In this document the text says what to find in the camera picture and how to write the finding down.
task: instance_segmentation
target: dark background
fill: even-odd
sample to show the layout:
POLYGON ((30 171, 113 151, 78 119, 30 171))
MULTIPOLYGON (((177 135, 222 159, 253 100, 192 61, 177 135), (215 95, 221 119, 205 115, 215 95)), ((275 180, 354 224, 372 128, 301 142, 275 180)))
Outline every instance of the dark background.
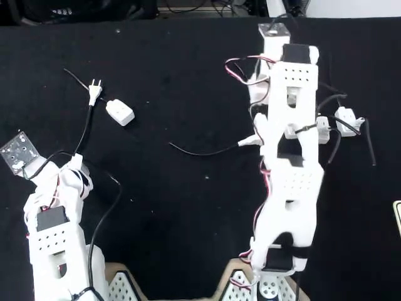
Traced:
MULTIPOLYGON (((0 144, 24 130, 43 156, 72 151, 87 92, 65 74, 102 79, 107 99, 131 106, 121 128, 95 108, 84 153, 113 173, 125 192, 97 244, 106 261, 129 267, 149 298, 210 296, 225 265, 247 250, 253 212, 265 191, 258 148, 195 158, 252 133, 245 87, 226 59, 260 53, 266 19, 197 19, 74 24, 0 31, 0 144)), ((398 300, 401 238, 392 202, 401 197, 399 70, 401 19, 299 20, 293 41, 320 50, 320 80, 349 95, 346 107, 367 117, 378 166, 361 137, 343 139, 326 167, 318 226, 301 286, 312 300, 398 300)), ((318 101, 328 92, 318 91, 318 101)), ((326 113, 335 111, 335 103, 326 113)), ((332 142, 321 146, 321 163, 332 142)), ((34 186, 0 163, 2 300, 32 300, 23 206, 34 186)), ((111 204, 113 183, 94 172, 81 223, 87 239, 111 204)))

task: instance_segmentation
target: silver metal plate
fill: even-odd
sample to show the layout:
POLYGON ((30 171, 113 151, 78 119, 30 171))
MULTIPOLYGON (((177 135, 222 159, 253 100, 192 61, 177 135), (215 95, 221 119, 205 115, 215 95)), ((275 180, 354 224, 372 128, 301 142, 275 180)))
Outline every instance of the silver metal plate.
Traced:
POLYGON ((262 36, 291 36, 287 27, 283 23, 262 23, 259 24, 259 31, 262 36))
POLYGON ((0 154, 13 174, 19 173, 37 157, 39 152, 24 132, 18 133, 12 140, 0 149, 0 154))

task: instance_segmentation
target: white connector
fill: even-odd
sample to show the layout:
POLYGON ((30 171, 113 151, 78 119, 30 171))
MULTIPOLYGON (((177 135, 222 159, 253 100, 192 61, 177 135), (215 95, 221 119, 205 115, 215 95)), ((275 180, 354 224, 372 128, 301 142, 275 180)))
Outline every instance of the white connector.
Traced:
POLYGON ((133 110, 121 100, 110 100, 106 104, 106 111, 121 126, 127 125, 135 118, 133 110))
POLYGON ((319 144, 326 144, 330 140, 330 126, 326 116, 316 118, 316 126, 319 133, 319 144))
MULTIPOLYGON (((357 131, 360 130, 361 124, 365 122, 365 119, 363 117, 356 119, 355 114, 351 108, 339 107, 334 115, 338 119, 341 119, 342 121, 354 127, 357 131)), ((354 131, 350 130, 342 123, 336 121, 336 124, 337 129, 341 132, 342 137, 353 137, 356 135, 354 131)))
POLYGON ((95 86, 95 80, 92 80, 92 84, 89 85, 89 105, 91 105, 92 107, 95 105, 96 103, 96 99, 98 99, 99 95, 102 92, 102 86, 100 85, 102 81, 99 80, 99 83, 97 86, 95 86))

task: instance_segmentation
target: black cable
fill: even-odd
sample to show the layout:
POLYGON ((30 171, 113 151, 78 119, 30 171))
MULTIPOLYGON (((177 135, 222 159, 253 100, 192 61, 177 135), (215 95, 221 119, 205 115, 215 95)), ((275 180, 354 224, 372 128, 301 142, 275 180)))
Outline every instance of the black cable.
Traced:
POLYGON ((333 159, 336 156, 336 153, 338 151, 338 148, 340 147, 340 142, 341 142, 341 132, 336 127, 330 128, 330 131, 332 131, 332 130, 334 130, 337 133, 337 140, 336 140, 336 144, 334 145, 333 151, 331 152, 331 155, 327 160, 327 164, 330 164, 333 162, 333 159))
POLYGON ((229 146, 229 147, 226 147, 225 149, 221 149, 221 150, 218 150, 218 151, 216 151, 216 152, 208 152, 208 153, 198 154, 198 153, 196 153, 196 152, 189 152, 189 151, 187 151, 187 150, 185 150, 185 149, 182 149, 181 147, 176 146, 176 145, 175 145, 174 143, 172 143, 172 142, 169 142, 169 144, 170 144, 172 147, 175 147, 176 149, 178 149, 178 150, 180 150, 180 151, 182 151, 182 152, 184 152, 184 153, 186 153, 186 154, 188 154, 188 155, 197 156, 197 157, 214 156, 214 155, 218 155, 218 154, 221 154, 222 152, 226 152, 226 151, 229 151, 229 150, 231 150, 231 149, 235 149, 236 147, 238 147, 238 144, 233 144, 233 145, 231 145, 231 146, 229 146))
POLYGON ((38 170, 35 171, 34 174, 33 174, 32 176, 30 176, 30 177, 27 177, 27 176, 26 176, 26 171, 25 171, 25 168, 23 167, 23 175, 24 175, 24 178, 27 179, 27 180, 32 180, 34 177, 36 177, 36 176, 44 169, 44 167, 50 162, 50 160, 51 160, 54 156, 59 155, 59 154, 72 156, 71 154, 67 153, 65 150, 64 150, 64 151, 63 151, 63 150, 61 150, 61 151, 60 151, 60 150, 59 150, 59 151, 56 151, 56 152, 52 153, 52 154, 43 162, 43 164, 38 168, 38 170))
POLYGON ((122 188, 121 183, 115 177, 113 177, 113 175, 110 174, 108 171, 101 169, 100 167, 96 166, 94 163, 92 163, 88 160, 84 160, 84 162, 88 163, 89 165, 92 165, 94 168, 99 169, 100 171, 107 174, 107 176, 118 185, 117 197, 115 198, 114 202, 109 207, 109 209, 102 216, 102 218, 99 220, 99 223, 97 224, 97 226, 93 232, 92 239, 90 241, 89 252, 88 252, 88 274, 89 274, 89 286, 93 287, 92 257, 93 257, 93 248, 95 247, 95 238, 96 238, 96 235, 98 234, 99 229, 102 226, 103 222, 109 216, 109 214, 113 211, 113 209, 115 208, 115 206, 118 204, 119 200, 121 199, 121 195, 123 193, 123 188, 122 188))
POLYGON ((365 118, 365 133, 366 133, 366 140, 368 141, 370 157, 372 158, 372 166, 376 166, 376 156, 373 150, 372 140, 370 138, 369 120, 366 118, 365 118))
POLYGON ((332 115, 331 115, 331 116, 328 116, 328 118, 334 119, 334 120, 338 121, 339 123, 343 124, 345 127, 349 128, 351 131, 353 131, 354 133, 356 133, 356 135, 360 135, 360 134, 361 134, 361 132, 360 132, 359 130, 357 130, 356 128, 354 128, 352 125, 346 123, 346 122, 345 122, 344 120, 342 120, 342 119, 339 119, 339 118, 337 118, 337 117, 335 117, 335 116, 332 116, 332 115))
POLYGON ((89 292, 89 291, 91 291, 99 301, 105 301, 105 299, 103 299, 102 295, 100 295, 100 293, 97 290, 95 290, 94 287, 86 287, 79 293, 72 295, 71 301, 77 301, 79 298, 82 297, 82 295, 84 293, 89 292))
POLYGON ((191 8, 191 9, 186 9, 185 11, 174 11, 173 9, 171 9, 171 6, 168 2, 168 0, 164 0, 165 3, 165 7, 173 14, 182 14, 182 13, 189 13, 191 11, 196 11, 197 9, 201 8, 203 5, 205 5, 207 2, 207 0, 203 0, 198 6, 191 8))
MULTIPOLYGON (((69 71, 69 69, 67 69, 67 68, 63 68, 63 70, 64 70, 65 72, 67 72, 69 75, 71 75, 71 76, 76 80, 76 82, 78 82, 81 86, 83 86, 84 89, 86 89, 87 91, 89 91, 89 87, 86 86, 74 73, 72 73, 71 71, 69 71)), ((107 103, 107 101, 106 101, 103 97, 98 97, 98 99, 100 99, 102 102, 107 103)))
POLYGON ((80 151, 82 145, 85 143, 87 138, 89 138, 90 129, 91 129, 92 112, 93 112, 93 106, 90 105, 89 109, 88 109, 88 113, 86 115, 85 127, 83 128, 81 139, 74 150, 74 154, 76 154, 77 152, 80 151))
POLYGON ((324 101, 322 101, 321 103, 319 103, 317 106, 316 106, 316 114, 318 115, 319 113, 320 113, 320 110, 325 106, 325 105, 327 105, 329 102, 331 102, 332 100, 335 100, 335 99, 337 99, 338 97, 340 97, 340 98, 346 98, 346 94, 340 94, 340 93, 338 93, 338 94, 333 94, 333 95, 330 95, 329 97, 326 97, 325 99, 324 99, 324 101))
POLYGON ((298 275, 296 279, 296 289, 295 289, 295 301, 299 300, 299 285, 301 284, 301 275, 298 275))

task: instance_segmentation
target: white connector block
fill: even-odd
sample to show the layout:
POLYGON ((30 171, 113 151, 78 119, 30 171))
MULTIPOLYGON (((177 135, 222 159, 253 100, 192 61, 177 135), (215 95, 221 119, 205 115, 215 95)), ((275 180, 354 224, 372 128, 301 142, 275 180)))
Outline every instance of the white connector block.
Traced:
POLYGON ((108 101, 106 104, 106 111, 121 126, 127 125, 135 118, 133 110, 118 99, 108 101))
POLYGON ((330 140, 330 126, 326 116, 316 118, 316 126, 319 133, 319 144, 326 144, 330 140))
MULTIPOLYGON (((345 121, 356 130, 360 130, 361 124, 365 122, 363 117, 356 119, 355 114, 351 108, 339 107, 335 112, 335 117, 345 121)), ((352 130, 350 130, 345 125, 336 121, 337 129, 341 132, 342 137, 353 137, 356 135, 352 130)))

